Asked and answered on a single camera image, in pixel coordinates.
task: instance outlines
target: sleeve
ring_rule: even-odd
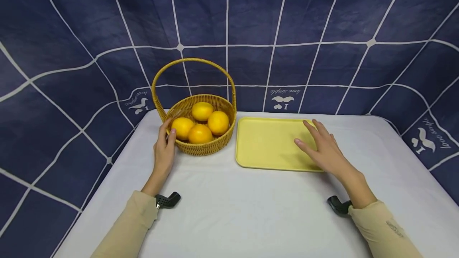
[[[349,213],[374,258],[422,258],[383,202],[377,201],[364,209],[350,206]]]
[[[157,218],[156,198],[134,191],[91,258],[135,258]]]

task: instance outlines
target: table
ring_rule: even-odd
[[[426,257],[459,253],[459,207],[416,155],[379,117],[238,112],[237,118],[316,118],[362,171]],[[56,257],[89,257],[152,170],[161,119],[146,114]],[[160,210],[139,257],[371,257],[351,219],[332,212],[331,195],[347,200],[325,173],[255,170],[235,161],[230,143],[210,156],[178,151],[163,195],[177,191],[174,209]]]

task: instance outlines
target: wicker basket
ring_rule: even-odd
[[[202,62],[206,63],[209,65],[214,66],[218,70],[220,70],[225,76],[228,78],[229,82],[231,83],[231,89],[233,93],[233,104],[231,104],[228,100],[216,96],[216,95],[209,95],[209,94],[203,94],[203,95],[193,95],[188,98],[185,98],[175,104],[172,108],[170,108],[169,112],[166,114],[164,111],[163,106],[159,102],[158,96],[156,95],[156,82],[160,75],[169,67],[181,63],[181,62],[187,62],[187,61],[194,61],[194,62]],[[183,141],[176,140],[175,145],[178,146],[178,148],[187,154],[194,155],[194,156],[205,156],[205,155],[210,155],[212,153],[218,152],[219,150],[223,149],[230,141],[232,135],[233,135],[233,129],[236,123],[236,87],[234,85],[233,79],[231,76],[225,71],[222,67],[218,66],[214,62],[211,62],[209,60],[205,59],[200,59],[200,58],[184,58],[184,59],[179,59],[170,62],[163,68],[161,68],[160,71],[155,76],[155,79],[153,80],[153,84],[151,85],[151,94],[153,96],[153,102],[155,103],[156,109],[158,110],[159,116],[161,117],[161,120],[166,121],[166,119],[169,119],[170,117],[174,120],[177,119],[178,117],[187,117],[188,119],[191,119],[194,123],[200,123],[202,125],[205,125],[205,122],[199,122],[193,118],[191,115],[191,108],[193,107],[194,104],[197,102],[208,102],[214,106],[215,111],[222,111],[226,113],[229,117],[229,124],[230,127],[224,133],[223,135],[217,137],[214,136],[212,141],[208,143],[203,143],[203,144],[191,144],[191,143],[184,143]],[[169,134],[169,131],[171,129],[172,123],[167,127],[167,134]]]

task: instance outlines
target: bird logo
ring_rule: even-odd
[[[419,139],[417,138],[411,138],[411,143],[413,143],[414,147],[418,147],[419,141],[422,142],[422,145],[420,149],[416,150],[417,154],[421,154],[422,151],[425,151],[424,147],[427,147],[432,150],[432,152],[435,152],[435,143],[431,140],[428,140],[426,138],[426,131],[423,128],[418,128],[419,130]]]
[[[276,102],[290,102],[290,101],[295,101],[295,98],[292,96],[288,96],[286,98],[282,98],[281,96],[275,96],[274,98],[271,99],[271,101],[276,101]],[[285,104],[284,110],[287,110],[288,104]],[[275,109],[280,110],[282,108],[281,104],[277,104],[274,106]]]
[[[136,110],[135,110],[135,114],[141,113],[141,112],[143,111],[143,110],[142,110],[143,107],[145,107],[145,110],[148,111],[148,106],[146,106],[146,101],[147,101],[147,100],[148,100],[147,98],[142,98],[140,104],[134,105],[134,106],[132,106],[132,107],[129,107],[129,109],[131,109],[131,108],[136,109]]]

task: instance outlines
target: yellow orange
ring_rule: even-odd
[[[197,102],[191,108],[191,115],[199,122],[206,122],[213,111],[214,107],[208,102]]]
[[[188,133],[188,141],[193,144],[208,143],[212,140],[212,132],[205,125],[195,125]]]
[[[193,121],[187,117],[178,117],[172,122],[172,129],[177,130],[177,138],[182,141],[186,141],[188,139],[188,133],[193,126]]]
[[[230,128],[230,120],[224,112],[213,112],[207,121],[207,126],[214,135],[222,135]]]

